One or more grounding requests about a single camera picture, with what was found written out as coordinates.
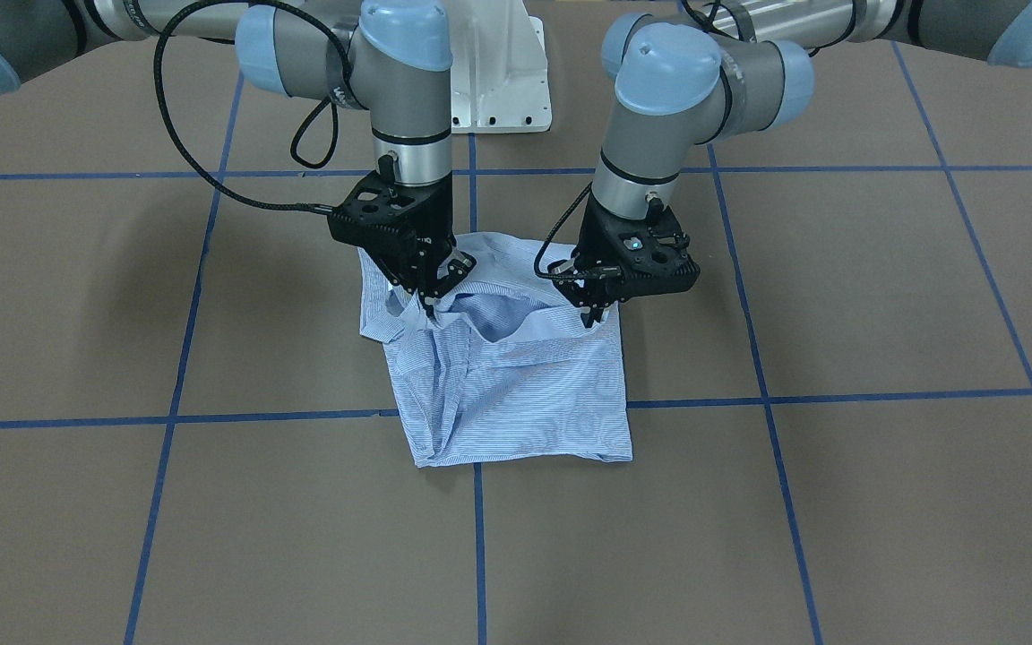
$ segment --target coiled black cable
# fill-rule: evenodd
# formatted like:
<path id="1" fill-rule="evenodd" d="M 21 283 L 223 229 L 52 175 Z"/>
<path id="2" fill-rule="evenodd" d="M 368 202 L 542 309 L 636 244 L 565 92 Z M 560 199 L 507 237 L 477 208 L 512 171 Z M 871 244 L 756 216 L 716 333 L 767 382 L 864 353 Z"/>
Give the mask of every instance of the coiled black cable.
<path id="1" fill-rule="evenodd" d="M 687 11 L 687 15 L 691 17 L 691 20 L 696 21 L 696 24 L 700 25 L 700 29 L 703 31 L 722 37 L 734 37 L 728 32 L 716 29 L 716 17 L 719 15 L 719 9 L 723 8 L 723 0 L 713 0 L 711 10 L 706 13 L 692 9 L 688 0 L 680 0 L 680 4 L 682 4 L 683 10 Z M 743 33 L 740 31 L 738 24 L 735 24 L 735 32 L 738 34 L 737 39 L 743 40 Z"/>
<path id="2" fill-rule="evenodd" d="M 250 199 L 250 197 L 235 193 L 234 191 L 232 191 L 232 189 L 226 187 L 225 184 L 222 184 L 221 181 L 215 179 L 213 174 L 209 174 L 209 171 L 206 171 L 204 167 L 201 167 L 201 163 L 198 163 L 197 159 L 194 159 L 194 156 L 190 154 L 190 152 L 187 150 L 186 144 L 183 141 L 181 141 L 181 136 L 178 135 L 178 130 L 174 127 L 173 119 L 171 118 L 171 116 L 169 116 L 169 107 L 166 104 L 166 99 L 165 99 L 165 83 L 163 80 L 163 73 L 161 73 L 161 62 L 163 62 L 163 58 L 165 55 L 165 47 L 169 40 L 169 37 L 173 35 L 173 33 L 178 30 L 178 26 L 183 24 L 186 18 L 193 15 L 197 11 L 201 11 L 201 9 L 214 7 L 214 5 L 217 4 L 246 3 L 247 1 L 250 4 L 265 4 L 267 5 L 267 7 L 273 7 L 279 11 L 286 11 L 288 13 L 292 13 L 292 15 L 300 18 L 300 20 L 308 22 L 308 24 L 312 25 L 313 28 L 316 28 L 318 31 L 323 33 L 324 36 L 327 37 L 329 42 L 332 44 L 332 47 L 336 49 L 336 53 L 340 54 L 342 77 L 345 78 L 345 83 L 349 83 L 349 78 L 352 76 L 353 73 L 353 68 L 352 68 L 352 63 L 349 62 L 349 55 L 347 52 L 345 52 L 344 43 L 341 41 L 340 37 L 336 37 L 336 34 L 333 33 L 332 30 L 329 29 L 326 24 L 323 24 L 323 22 L 319 21 L 318 18 L 312 17 L 310 13 L 302 11 L 302 9 L 294 7 L 294 5 L 282 3 L 282 1 L 280 0 L 200 0 L 197 1 L 197 3 L 186 5 L 186 7 L 181 9 L 181 11 L 174 13 L 174 17 L 169 18 L 168 24 L 166 24 L 164 28 L 161 29 L 159 35 L 159 41 L 157 41 L 157 47 L 154 51 L 154 91 L 155 94 L 157 95 L 157 102 L 159 102 L 159 110 L 161 112 L 161 123 L 164 124 L 166 133 L 168 133 L 169 139 L 173 142 L 173 146 L 174 148 L 176 148 L 178 153 L 180 153 L 181 158 L 186 160 L 186 163 L 188 163 L 189 166 L 192 167 L 193 170 L 196 171 L 197 174 L 202 180 L 204 180 L 208 185 L 212 185 L 212 187 L 216 188 L 219 193 L 229 197 L 229 199 L 239 201 L 240 203 L 249 205 L 250 207 L 257 207 L 261 209 L 278 209 L 278 212 L 303 212 L 303 213 L 313 213 L 316 215 L 329 215 L 333 212 L 333 207 L 326 204 L 302 203 L 301 201 L 297 201 L 297 203 L 273 203 L 273 201 Z M 304 130 L 308 130 L 310 124 L 313 122 L 313 119 L 316 119 L 316 116 L 323 112 L 324 107 L 326 107 L 326 105 L 332 105 L 332 101 L 330 101 L 330 99 L 328 98 L 325 98 L 323 102 L 321 102 L 321 104 L 315 110 L 313 110 L 313 112 L 310 115 L 310 118 L 304 120 L 304 123 L 302 123 L 302 127 L 298 128 L 297 136 L 294 137 L 294 144 L 292 144 L 292 152 L 295 153 L 297 143 L 299 143 L 300 141 L 300 136 L 304 134 Z M 324 167 L 324 164 L 327 164 L 329 160 L 332 158 L 333 151 L 336 150 L 336 135 L 338 135 L 338 127 L 336 127 L 336 106 L 332 105 L 332 109 L 333 109 L 332 142 L 329 146 L 329 152 L 326 155 L 326 159 L 324 159 L 324 161 L 321 162 L 319 165 L 307 164 L 311 165 L 311 167 Z M 299 160 L 299 155 L 294 155 L 294 159 Z"/>
<path id="3" fill-rule="evenodd" d="M 552 240 L 555 240 L 556 233 L 560 231 L 562 226 L 565 226 L 568 218 L 573 216 L 576 208 L 584 201 L 585 197 L 591 194 L 591 185 L 588 184 L 580 194 L 573 201 L 573 205 L 570 205 L 566 209 L 565 215 L 560 217 L 559 221 L 556 221 L 556 225 L 552 227 L 552 231 L 548 233 L 547 238 L 544 239 L 544 245 L 540 246 L 540 252 L 536 254 L 536 261 L 533 263 L 533 270 L 536 272 L 537 278 L 544 278 L 545 281 L 552 282 L 580 282 L 580 281 L 599 281 L 602 278 L 608 278 L 611 275 L 618 275 L 619 268 L 610 268 L 610 270 L 576 270 L 574 273 L 549 273 L 547 270 L 542 270 L 540 268 L 540 263 L 544 261 L 544 254 L 548 253 L 548 247 L 552 245 Z"/>

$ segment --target black cable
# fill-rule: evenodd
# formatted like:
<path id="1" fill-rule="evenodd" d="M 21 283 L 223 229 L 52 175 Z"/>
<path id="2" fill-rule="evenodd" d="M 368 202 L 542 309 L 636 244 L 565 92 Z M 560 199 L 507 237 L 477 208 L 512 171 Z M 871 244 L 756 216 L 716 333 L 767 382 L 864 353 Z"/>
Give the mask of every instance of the black cable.
<path id="1" fill-rule="evenodd" d="M 580 191 L 579 196 L 573 201 L 573 205 L 570 205 L 566 209 L 565 215 L 560 217 L 559 221 L 556 221 L 556 225 L 552 227 L 552 232 L 548 233 L 548 237 L 544 240 L 544 245 L 540 247 L 540 252 L 536 254 L 536 262 L 533 265 L 533 269 L 536 270 L 537 278 L 544 278 L 546 281 L 552 282 L 580 282 L 580 281 L 599 281 L 602 278 L 608 278 L 608 272 L 596 272 L 596 270 L 584 270 L 584 272 L 576 273 L 548 273 L 545 270 L 540 269 L 540 263 L 544 261 L 544 254 L 548 253 L 548 247 L 552 245 L 553 238 L 556 237 L 556 233 L 560 231 L 562 226 L 565 226 L 568 218 L 573 216 L 576 208 L 579 207 L 581 202 L 591 194 L 591 185 L 588 184 L 582 191 Z"/>
<path id="2" fill-rule="evenodd" d="M 702 29 L 703 31 L 708 33 L 716 33 L 719 34 L 719 36 L 733 37 L 732 34 L 716 29 L 716 17 L 719 15 L 719 9 L 725 8 L 723 7 L 723 0 L 712 0 L 711 10 L 708 13 L 706 13 L 706 15 L 704 15 L 704 13 L 701 11 L 692 9 L 691 4 L 688 3 L 688 0 L 680 0 L 680 4 L 683 5 L 683 10 L 687 11 L 687 15 L 691 17 L 691 20 L 696 21 L 696 24 L 700 25 L 700 29 Z M 735 33 L 738 36 L 737 38 L 738 40 L 743 39 L 743 34 L 740 28 L 738 28 L 738 23 L 735 24 Z"/>
<path id="3" fill-rule="evenodd" d="M 77 45 L 74 50 L 74 58 L 82 57 L 86 54 L 86 20 L 83 18 L 82 9 L 78 8 L 77 4 L 74 4 L 74 0 L 62 0 L 63 7 L 66 8 L 66 13 L 70 15 L 70 22 L 74 25 L 74 36 L 77 37 Z"/>
<path id="4" fill-rule="evenodd" d="M 310 160 L 304 160 L 302 156 L 300 156 L 300 141 L 302 141 L 304 132 L 313 126 L 313 122 L 316 122 L 316 118 L 321 116 L 321 112 L 324 111 L 324 107 L 326 107 L 326 105 L 331 107 L 332 110 L 332 139 L 329 141 L 329 151 L 324 154 L 323 160 L 319 160 L 319 162 L 310 162 Z M 300 127 L 297 128 L 297 134 L 294 134 L 294 139 L 292 139 L 292 142 L 289 143 L 289 156 L 291 156 L 295 162 L 302 164 L 304 167 L 311 167 L 313 170 L 321 170 L 321 168 L 327 166 L 332 160 L 332 154 L 336 152 L 336 139 L 338 139 L 340 134 L 341 126 L 336 123 L 336 103 L 333 103 L 330 99 L 326 98 L 321 101 L 319 105 L 313 107 L 313 111 L 309 112 L 308 118 L 304 118 Z"/>
<path id="5" fill-rule="evenodd" d="M 858 26 L 859 26 L 859 6 L 860 6 L 860 2 L 859 1 L 856 1 L 856 3 L 852 3 L 852 6 L 851 6 L 851 22 L 849 22 L 849 24 L 846 26 L 846 30 L 843 31 L 842 36 L 836 37 L 835 40 L 832 40 L 831 42 L 828 42 L 828 44 L 820 44 L 818 47 L 815 47 L 814 50 L 810 50 L 810 52 L 807 52 L 807 54 L 806 54 L 807 57 L 815 58 L 816 55 L 818 55 L 819 52 L 823 52 L 823 50 L 826 50 L 828 47 L 834 47 L 835 44 L 839 44 L 839 42 L 842 42 L 842 41 L 846 40 L 848 37 L 850 37 L 851 34 L 854 33 L 854 30 L 858 29 Z"/>
<path id="6" fill-rule="evenodd" d="M 94 21 L 94 26 L 102 30 L 102 33 L 106 34 L 106 36 L 115 40 L 122 40 L 122 37 L 119 37 L 118 33 L 114 33 L 98 13 L 98 0 L 86 0 L 83 4 L 86 4 L 86 12 L 90 13 L 90 20 Z"/>
<path id="7" fill-rule="evenodd" d="M 163 62 L 165 47 L 169 41 L 169 37 L 173 35 L 178 26 L 183 24 L 186 18 L 193 15 L 197 11 L 201 11 L 201 9 L 214 7 L 214 5 L 217 4 L 246 3 L 246 1 L 249 1 L 250 4 L 265 4 L 267 7 L 273 7 L 275 9 L 292 13 L 292 15 L 300 18 L 300 20 L 308 22 L 308 24 L 312 25 L 313 28 L 316 28 L 318 31 L 323 33 L 333 47 L 336 49 L 336 53 L 341 54 L 342 77 L 345 78 L 345 83 L 349 82 L 349 78 L 353 73 L 353 66 L 352 63 L 349 62 L 349 55 L 345 53 L 345 47 L 344 44 L 342 44 L 340 37 L 336 37 L 336 34 L 333 33 L 326 24 L 316 20 L 316 18 L 312 17 L 310 13 L 294 7 L 294 5 L 282 3 L 280 0 L 200 0 L 197 1 L 197 3 L 186 5 L 186 7 L 181 9 L 181 11 L 174 13 L 174 17 L 169 18 L 168 24 L 165 25 L 165 28 L 161 29 L 159 41 L 157 41 L 157 47 L 154 51 L 154 91 L 157 95 L 157 101 L 159 101 L 161 123 L 164 124 L 166 133 L 169 134 L 169 139 L 173 142 L 173 146 L 176 148 L 178 153 L 180 153 L 181 158 L 186 160 L 186 163 L 188 163 L 189 166 L 192 167 L 202 180 L 204 180 L 208 185 L 212 185 L 212 187 L 216 188 L 219 193 L 229 197 L 229 199 L 237 200 L 243 204 L 249 205 L 250 207 L 257 207 L 261 209 L 279 209 L 279 212 L 303 212 L 318 215 L 329 215 L 333 212 L 333 207 L 329 207 L 329 205 L 326 204 L 299 203 L 299 201 L 298 203 L 271 203 L 271 201 L 253 200 L 250 199 L 250 197 L 230 191 L 225 184 L 222 184 L 221 181 L 215 179 L 213 174 L 209 174 L 209 171 L 206 171 L 205 168 L 201 167 L 201 164 L 194 159 L 193 155 L 187 150 L 186 144 L 181 141 L 181 136 L 178 135 L 178 130 L 173 126 L 173 119 L 169 116 L 169 107 L 166 104 L 165 99 L 165 83 L 163 74 L 161 74 L 161 62 Z M 311 118 L 315 119 L 316 115 L 320 115 L 323 109 L 324 103 L 322 102 L 322 105 L 319 105 L 318 109 L 315 109 L 310 115 Z M 307 119 L 307 123 L 302 124 L 302 127 L 307 128 L 307 130 L 309 128 L 308 123 L 312 123 L 312 119 Z M 335 150 L 335 148 L 336 128 L 333 128 L 333 141 L 329 148 L 330 154 L 327 156 L 326 160 L 331 158 L 331 153 Z"/>

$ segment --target light blue striped shirt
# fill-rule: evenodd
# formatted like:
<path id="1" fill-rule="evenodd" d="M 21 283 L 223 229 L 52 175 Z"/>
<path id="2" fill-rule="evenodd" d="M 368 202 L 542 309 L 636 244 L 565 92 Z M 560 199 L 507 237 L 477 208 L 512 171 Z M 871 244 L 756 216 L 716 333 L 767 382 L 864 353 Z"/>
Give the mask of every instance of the light blue striped shirt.
<path id="1" fill-rule="evenodd" d="M 426 317 L 362 252 L 361 335 L 384 343 L 418 466 L 574 454 L 630 461 L 619 311 L 586 329 L 533 272 L 541 241 L 458 237 L 476 268 Z M 553 245 L 545 264 L 570 247 Z"/>

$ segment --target blue tape line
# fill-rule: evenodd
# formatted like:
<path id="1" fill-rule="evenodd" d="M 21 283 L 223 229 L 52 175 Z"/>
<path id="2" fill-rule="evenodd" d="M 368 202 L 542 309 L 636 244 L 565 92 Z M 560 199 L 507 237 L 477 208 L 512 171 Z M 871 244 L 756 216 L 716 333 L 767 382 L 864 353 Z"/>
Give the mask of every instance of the blue tape line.
<path id="1" fill-rule="evenodd" d="M 995 280 L 995 272 L 990 267 L 990 261 L 987 260 L 987 254 L 981 249 L 981 241 L 978 240 L 978 233 L 974 229 L 974 224 L 970 220 L 969 209 L 966 208 L 966 201 L 962 199 L 962 192 L 959 191 L 958 181 L 954 180 L 954 172 L 950 171 L 949 165 L 946 163 L 946 155 L 943 154 L 941 143 L 938 141 L 938 135 L 934 133 L 934 127 L 930 124 L 930 115 L 927 112 L 927 108 L 923 105 L 922 97 L 918 95 L 917 87 L 913 85 L 913 77 L 910 76 L 910 70 L 906 66 L 906 59 L 902 57 L 902 52 L 898 47 L 897 42 L 892 42 L 892 49 L 894 50 L 894 57 L 898 60 L 898 65 L 902 70 L 902 76 L 906 78 L 906 87 L 909 87 L 910 95 L 913 97 L 914 105 L 918 107 L 918 114 L 922 116 L 922 123 L 926 126 L 927 134 L 930 135 L 930 142 L 934 144 L 934 152 L 938 154 L 938 161 L 941 163 L 941 171 L 945 173 L 946 181 L 949 183 L 950 192 L 954 193 L 954 201 L 958 204 L 959 213 L 962 215 L 962 223 L 966 225 L 967 234 L 970 235 L 970 241 L 974 245 L 974 252 L 978 256 L 978 262 L 981 264 L 981 270 L 987 275 L 987 282 L 990 283 L 990 289 L 995 294 L 995 300 L 998 302 L 998 310 L 1002 314 L 1002 320 L 1006 323 L 1006 330 L 1010 334 L 1010 340 L 1014 342 L 1014 349 L 1019 358 L 1022 362 L 1022 367 L 1025 369 L 1025 376 L 1029 380 L 1029 385 L 1032 387 L 1032 366 L 1029 364 L 1029 357 L 1027 352 L 1025 352 L 1025 347 L 1022 344 L 1022 338 L 1017 333 L 1017 327 L 1014 326 L 1014 319 L 1010 317 L 1010 311 L 1006 305 L 1006 299 L 1002 297 L 1002 291 L 998 289 L 998 282 Z"/>
<path id="2" fill-rule="evenodd" d="M 472 496 L 476 509 L 476 642 L 488 643 L 488 603 L 484 559 L 484 466 L 472 464 Z"/>
<path id="3" fill-rule="evenodd" d="M 947 166 L 954 172 L 1032 172 L 1032 165 L 954 165 Z M 941 165 L 766 165 L 766 166 L 719 166 L 721 173 L 777 173 L 777 172 L 938 172 Z M 684 167 L 685 174 L 710 174 L 712 168 L 706 166 Z M 592 167 L 511 167 L 459 168 L 456 176 L 490 175 L 552 175 L 591 174 Z M 364 176 L 368 170 L 230 170 L 225 176 L 230 179 L 269 179 L 269 176 Z M 197 180 L 197 172 L 12 172 L 0 173 L 0 181 L 34 180 Z"/>
<path id="4" fill-rule="evenodd" d="M 771 405 L 877 404 L 888 400 L 941 400 L 967 398 L 1008 398 L 1032 396 L 1031 388 L 993 390 L 944 390 L 913 392 L 829 393 L 829 395 L 771 396 Z M 681 408 L 748 408 L 763 405 L 762 397 L 690 398 L 667 400 L 630 400 L 628 410 L 673 410 Z M 176 417 L 98 417 L 82 419 L 11 419 L 0 421 L 0 430 L 46 428 L 92 428 L 114 425 L 162 424 L 252 424 L 263 421 L 319 421 L 330 419 L 368 419 L 400 417 L 390 409 L 315 410 L 302 412 L 246 412 L 224 414 L 180 414 Z"/>
<path id="5" fill-rule="evenodd" d="M 398 417 L 396 410 L 324 410 L 316 412 L 254 412 L 248 414 L 181 414 L 176 424 L 252 424 L 259 421 L 319 421 Z"/>
<path id="6" fill-rule="evenodd" d="M 165 486 L 165 471 L 169 465 L 169 449 L 173 445 L 174 424 L 165 427 L 165 436 L 161 438 L 161 453 L 159 454 L 159 470 L 154 479 L 154 494 L 151 495 L 151 512 L 146 519 L 146 535 L 142 536 L 142 552 L 138 557 L 138 577 L 134 579 L 134 594 L 130 601 L 130 616 L 126 619 L 126 638 L 124 645 L 132 645 L 134 633 L 138 628 L 138 613 L 142 608 L 142 592 L 146 588 L 146 572 L 151 567 L 151 548 L 154 546 L 154 533 L 157 530 L 157 515 L 161 508 L 161 489 Z"/>
<path id="7" fill-rule="evenodd" d="M 226 176 L 254 176 L 254 179 L 265 179 L 265 176 L 364 176 L 368 174 L 365 170 L 230 170 L 226 171 Z"/>
<path id="8" fill-rule="evenodd" d="M 0 181 L 65 180 L 197 180 L 197 172 L 13 172 Z"/>
<path id="9" fill-rule="evenodd" d="M 0 430 L 37 430 L 44 428 L 107 428 L 119 425 L 162 425 L 169 417 L 115 417 L 98 419 L 30 419 L 0 421 Z"/>
<path id="10" fill-rule="evenodd" d="M 955 172 L 1032 172 L 1032 165 L 950 165 Z"/>
<path id="11" fill-rule="evenodd" d="M 740 172 L 937 172 L 937 165 L 735 165 L 719 166 L 717 171 Z M 697 172 L 712 172 L 711 168 L 696 168 Z"/>
<path id="12" fill-rule="evenodd" d="M 233 103 L 229 107 L 229 123 L 226 125 L 225 143 L 221 148 L 221 163 L 218 166 L 218 180 L 225 180 L 226 166 L 229 164 L 229 151 L 233 148 L 234 127 L 237 124 L 237 110 L 241 106 L 241 88 L 246 77 L 237 73 L 237 86 L 234 88 Z M 205 261 L 209 255 L 209 238 L 214 236 L 214 226 L 218 221 L 218 206 L 221 204 L 221 192 L 214 191 L 214 199 L 209 204 L 209 216 L 205 224 L 205 238 L 201 241 L 201 257 L 197 262 L 197 277 L 193 279 L 193 296 L 189 302 L 189 317 L 186 320 L 186 334 L 181 344 L 181 357 L 178 360 L 178 380 L 173 388 L 173 396 L 169 400 L 169 416 L 176 417 L 181 408 L 181 392 L 186 384 L 186 367 L 189 364 L 189 351 L 193 348 L 194 329 L 197 326 L 197 309 L 201 301 L 201 279 L 205 273 Z M 151 552 L 154 547 L 154 533 L 157 529 L 157 517 L 161 507 L 161 490 L 165 486 L 166 470 L 169 466 L 169 450 L 173 446 L 173 432 L 176 424 L 168 424 L 165 437 L 161 440 L 159 472 L 154 482 L 154 495 L 151 497 L 151 512 L 146 520 L 146 538 L 142 540 L 142 554 L 138 562 L 138 577 L 134 580 L 134 593 L 130 601 L 130 616 L 126 621 L 126 641 L 124 645 L 132 645 L 134 634 L 138 630 L 138 615 L 142 606 L 142 591 L 146 587 L 146 573 L 151 562 Z"/>
<path id="13" fill-rule="evenodd" d="M 689 398 L 677 400 L 627 400 L 628 410 L 672 410 L 676 408 L 741 408 L 763 405 L 763 398 Z"/>
<path id="14" fill-rule="evenodd" d="M 476 133 L 467 133 L 467 229 L 473 233 L 477 231 L 477 208 L 476 208 L 476 175 L 479 172 L 476 167 Z"/>
<path id="15" fill-rule="evenodd" d="M 759 358 L 759 342 L 754 333 L 754 320 L 750 317 L 750 305 L 746 297 L 746 287 L 743 285 L 743 270 L 738 262 L 737 247 L 735 247 L 735 235 L 730 224 L 730 213 L 728 209 L 728 197 L 723 194 L 722 176 L 717 168 L 719 162 L 716 160 L 716 150 L 713 146 L 708 146 L 708 155 L 711 160 L 712 179 L 716 185 L 716 197 L 719 200 L 719 213 L 722 216 L 723 232 L 728 236 L 728 250 L 732 256 L 732 265 L 735 269 L 735 287 L 738 289 L 738 300 L 743 310 L 743 317 L 746 319 L 746 335 L 750 343 L 750 360 L 754 363 L 754 377 L 759 382 L 759 396 L 763 401 L 763 414 L 767 421 L 767 433 L 771 438 L 771 452 L 774 453 L 775 470 L 778 472 L 778 490 L 783 495 L 783 507 L 786 511 L 786 524 L 791 527 L 791 543 L 795 546 L 795 560 L 798 563 L 799 580 L 803 584 L 803 596 L 806 600 L 807 616 L 811 620 L 811 637 L 814 638 L 814 645 L 823 645 L 823 628 L 818 624 L 818 609 L 815 608 L 814 593 L 811 591 L 811 575 L 807 571 L 806 554 L 803 552 L 803 538 L 799 534 L 798 518 L 795 517 L 795 502 L 791 497 L 791 482 L 786 478 L 786 465 L 783 462 L 783 451 L 778 444 L 778 428 L 775 425 L 774 410 L 771 409 L 771 394 L 767 390 L 767 380 L 763 373 L 763 360 Z"/>
<path id="16" fill-rule="evenodd" d="M 594 172 L 593 167 L 480 167 L 477 168 L 477 174 L 499 174 L 499 175 L 519 175 L 519 174 L 591 174 Z"/>
<path id="17" fill-rule="evenodd" d="M 1007 398 L 1013 396 L 1032 396 L 1031 388 L 1008 388 L 998 390 L 947 390 L 921 392 L 877 392 L 877 393 L 845 393 L 844 395 L 803 395 L 773 396 L 774 405 L 807 405 L 807 404 L 877 404 L 885 400 L 941 400 L 952 398 Z"/>

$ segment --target work surface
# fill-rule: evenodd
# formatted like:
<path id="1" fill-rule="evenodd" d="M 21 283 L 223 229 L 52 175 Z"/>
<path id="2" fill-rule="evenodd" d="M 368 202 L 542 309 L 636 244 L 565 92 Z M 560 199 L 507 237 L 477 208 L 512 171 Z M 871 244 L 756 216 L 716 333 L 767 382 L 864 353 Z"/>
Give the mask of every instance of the work surface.
<path id="1" fill-rule="evenodd" d="M 589 181 L 638 7 L 529 3 L 555 126 L 456 138 L 458 231 L 541 238 Z M 232 187 L 372 165 L 348 112 L 300 172 L 311 102 L 172 47 Z M 1032 644 L 1032 71 L 824 52 L 798 123 L 688 158 L 702 278 L 622 308 L 635 462 L 418 471 L 355 250 L 189 172 L 152 50 L 0 99 L 0 642 Z"/>

